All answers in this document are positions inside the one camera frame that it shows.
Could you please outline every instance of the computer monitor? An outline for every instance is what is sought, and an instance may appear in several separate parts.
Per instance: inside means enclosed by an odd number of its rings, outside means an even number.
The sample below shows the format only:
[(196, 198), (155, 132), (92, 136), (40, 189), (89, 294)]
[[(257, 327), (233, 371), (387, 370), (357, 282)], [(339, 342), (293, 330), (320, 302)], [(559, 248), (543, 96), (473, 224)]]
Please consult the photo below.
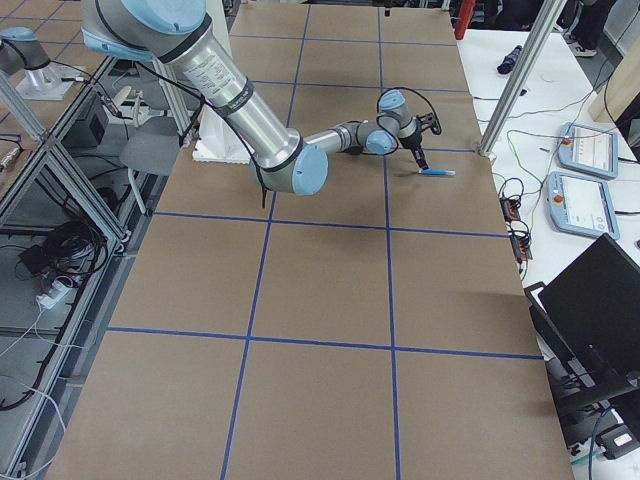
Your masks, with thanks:
[[(640, 267), (607, 234), (539, 298), (557, 333), (596, 385), (640, 370)], [(640, 392), (609, 401), (640, 438)]]

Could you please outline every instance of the black pants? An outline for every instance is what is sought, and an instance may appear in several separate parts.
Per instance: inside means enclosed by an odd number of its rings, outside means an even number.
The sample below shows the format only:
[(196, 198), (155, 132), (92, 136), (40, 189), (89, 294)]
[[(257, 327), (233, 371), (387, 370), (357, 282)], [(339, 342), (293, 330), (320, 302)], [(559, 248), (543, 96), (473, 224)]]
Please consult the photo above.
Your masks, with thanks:
[(580, 46), (586, 50), (595, 50), (604, 32), (604, 24), (616, 0), (598, 0), (590, 7), (584, 6), (573, 35)]
[(496, 18), (499, 30), (522, 30), (538, 16), (543, 0), (504, 0), (502, 11)]

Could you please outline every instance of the device screen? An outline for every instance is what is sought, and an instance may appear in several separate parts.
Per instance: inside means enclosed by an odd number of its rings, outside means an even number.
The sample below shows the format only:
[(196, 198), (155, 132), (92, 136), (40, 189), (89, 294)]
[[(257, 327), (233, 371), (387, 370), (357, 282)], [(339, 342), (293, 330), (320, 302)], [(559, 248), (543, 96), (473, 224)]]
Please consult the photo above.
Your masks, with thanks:
[(600, 170), (611, 170), (611, 135), (577, 126), (573, 133), (575, 163)]
[(561, 179), (567, 222), (575, 227), (611, 233), (600, 183), (566, 176)]

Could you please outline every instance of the white plug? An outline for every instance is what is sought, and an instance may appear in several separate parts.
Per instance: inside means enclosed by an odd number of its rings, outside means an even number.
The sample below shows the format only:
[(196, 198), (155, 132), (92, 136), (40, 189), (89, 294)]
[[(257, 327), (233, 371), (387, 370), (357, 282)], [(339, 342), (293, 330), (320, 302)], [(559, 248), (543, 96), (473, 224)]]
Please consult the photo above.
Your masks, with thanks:
[(36, 296), (36, 302), (45, 310), (51, 310), (62, 298), (71, 290), (71, 287), (65, 285), (56, 279), (51, 284), (51, 289), (42, 295)]

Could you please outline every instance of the blue object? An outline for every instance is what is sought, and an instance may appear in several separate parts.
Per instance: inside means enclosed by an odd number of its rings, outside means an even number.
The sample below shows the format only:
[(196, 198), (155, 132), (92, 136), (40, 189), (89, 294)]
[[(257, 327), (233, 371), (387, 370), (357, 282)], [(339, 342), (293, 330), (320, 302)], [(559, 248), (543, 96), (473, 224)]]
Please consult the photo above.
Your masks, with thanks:
[[(605, 218), (590, 219), (590, 221), (594, 222), (593, 228), (586, 228), (584, 226), (571, 223), (563, 183), (566, 178), (574, 178), (598, 184)], [(569, 203), (575, 202), (575, 204), (579, 204), (583, 200), (588, 201), (587, 199), (572, 197), (569, 200)], [(552, 172), (547, 179), (547, 204), (549, 205), (551, 220), (561, 232), (574, 233), (576, 235), (584, 235), (592, 238), (598, 238), (603, 233), (608, 233), (614, 240), (618, 240), (620, 238), (620, 229), (618, 228), (618, 222), (616, 221), (616, 214), (615, 209), (613, 208), (613, 202), (611, 201), (611, 194), (609, 193), (607, 182), (604, 180), (582, 177), (580, 175), (564, 172)]]
[(207, 13), (205, 0), (122, 0), (122, 5), (140, 23), (169, 35), (193, 32)]
[(139, 62), (151, 62), (154, 60), (153, 53), (146, 50), (137, 50), (135, 48), (127, 47), (120, 43), (116, 43), (112, 40), (107, 40), (102, 37), (88, 32), (84, 28), (82, 29), (84, 35), (84, 44), (89, 50), (102, 53), (103, 55), (109, 55), (110, 57), (121, 58), (123, 60), (135, 60)]
[(380, 97), (380, 101), (378, 102), (378, 107), (380, 110), (393, 110), (394, 108), (399, 108), (404, 105), (405, 99), (402, 92), (399, 90), (390, 90)]
[(33, 30), (27, 27), (10, 27), (0, 31), (0, 37), (16, 42), (35, 42), (38, 40)]
[(306, 145), (293, 166), (293, 192), (296, 195), (314, 195), (327, 181), (328, 173), (327, 153), (317, 145)]
[[(573, 149), (575, 145), (575, 129), (576, 127), (586, 128), (589, 130), (593, 130), (595, 132), (599, 132), (602, 135), (608, 135), (611, 138), (610, 145), (611, 148), (609, 150), (609, 170), (603, 170), (601, 168), (592, 167), (590, 165), (584, 165), (582, 163), (575, 162), (573, 160)], [(613, 132), (609, 132), (606, 130), (601, 130), (599, 128), (589, 127), (586, 125), (576, 125), (575, 123), (567, 123), (562, 127), (562, 131), (560, 132), (560, 136), (564, 138), (568, 138), (571, 143), (565, 145), (560, 140), (560, 145), (558, 146), (558, 159), (560, 160), (560, 164), (568, 168), (569, 170), (575, 170), (577, 172), (586, 173), (589, 175), (595, 175), (596, 177), (606, 178), (611, 180), (618, 176), (618, 139)]]
[(365, 142), (367, 149), (376, 155), (385, 155), (396, 146), (396, 140), (384, 130), (374, 130)]
[(438, 170), (435, 168), (425, 168), (420, 170), (420, 175), (429, 175), (433, 177), (453, 177), (455, 174), (455, 170)]

